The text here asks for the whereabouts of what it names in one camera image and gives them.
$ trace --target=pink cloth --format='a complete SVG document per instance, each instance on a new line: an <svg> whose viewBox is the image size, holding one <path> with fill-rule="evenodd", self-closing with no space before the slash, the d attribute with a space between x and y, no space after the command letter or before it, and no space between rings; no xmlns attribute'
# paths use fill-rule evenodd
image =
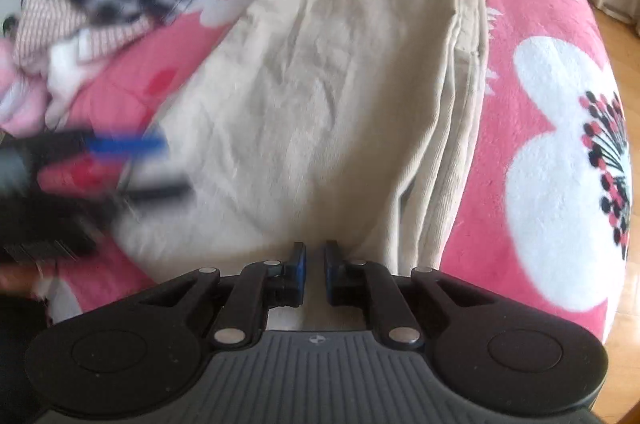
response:
<svg viewBox="0 0 640 424"><path fill-rule="evenodd" d="M99 255L65 263L61 276L76 293L82 312L155 285L111 239L102 244Z"/></svg>
<svg viewBox="0 0 640 424"><path fill-rule="evenodd" d="M71 119L142 130L250 1L196 0L199 8L117 57L79 94ZM487 5L478 147L442 270L602 338L622 288L630 212L622 110L602 40L586 0ZM84 160L41 182L86 191L113 184L118 172ZM96 293L91 275L74 282L73 274L63 268L84 308L122 294Z"/></svg>
<svg viewBox="0 0 640 424"><path fill-rule="evenodd" d="M49 95L40 78L30 78L15 67L14 46L0 38L0 129L26 137L42 131Z"/></svg>

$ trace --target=pile of clothes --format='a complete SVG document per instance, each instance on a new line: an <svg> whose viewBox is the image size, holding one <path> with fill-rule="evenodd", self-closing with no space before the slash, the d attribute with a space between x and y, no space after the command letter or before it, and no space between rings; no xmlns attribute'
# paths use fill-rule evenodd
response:
<svg viewBox="0 0 640 424"><path fill-rule="evenodd" d="M83 83L191 1L22 0L0 40L0 128L14 136L57 128Z"/></svg>

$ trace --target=folded beige pants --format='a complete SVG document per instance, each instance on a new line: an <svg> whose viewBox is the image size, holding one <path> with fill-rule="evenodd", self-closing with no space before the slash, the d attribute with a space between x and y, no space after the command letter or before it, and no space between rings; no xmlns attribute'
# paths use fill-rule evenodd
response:
<svg viewBox="0 0 640 424"><path fill-rule="evenodd" d="M170 157L133 173L186 172L194 199L125 220L120 243L158 281L238 273L297 240L311 277L327 239L393 274L437 266L476 144L487 38L484 0L255 0L158 119ZM307 310L278 325L326 326L308 308L321 290L311 280Z"/></svg>

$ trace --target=floral print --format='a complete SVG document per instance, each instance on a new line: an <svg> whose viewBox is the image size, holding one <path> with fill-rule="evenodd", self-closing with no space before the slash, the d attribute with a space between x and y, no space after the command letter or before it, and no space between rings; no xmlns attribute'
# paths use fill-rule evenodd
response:
<svg viewBox="0 0 640 424"><path fill-rule="evenodd" d="M600 94L586 92L580 104L593 118L584 124L582 143L589 150L589 162L601 171L600 184L604 195L600 207L609 217L613 240L626 259L629 239L629 217L631 214L630 191L628 190L628 141L625 118L618 96L609 102Z"/></svg>

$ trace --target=round pad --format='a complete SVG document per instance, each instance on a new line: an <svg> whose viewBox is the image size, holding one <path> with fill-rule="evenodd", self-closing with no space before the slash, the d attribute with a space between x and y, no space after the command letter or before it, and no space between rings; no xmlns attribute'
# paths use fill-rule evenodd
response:
<svg viewBox="0 0 640 424"><path fill-rule="evenodd" d="M452 390L480 406L542 417L593 400L607 356L584 328L502 300L453 311L433 365Z"/></svg>
<svg viewBox="0 0 640 424"><path fill-rule="evenodd" d="M535 374L558 364L562 346L542 332L507 330L489 341L489 354L511 370Z"/></svg>
<svg viewBox="0 0 640 424"><path fill-rule="evenodd" d="M76 342L71 355L78 366L94 374L114 374L132 368L146 354L143 338L122 330L103 330Z"/></svg>
<svg viewBox="0 0 640 424"><path fill-rule="evenodd" d="M201 358L200 340L170 310L110 309L41 334L28 349L26 370L61 412L123 418L180 395L195 381Z"/></svg>

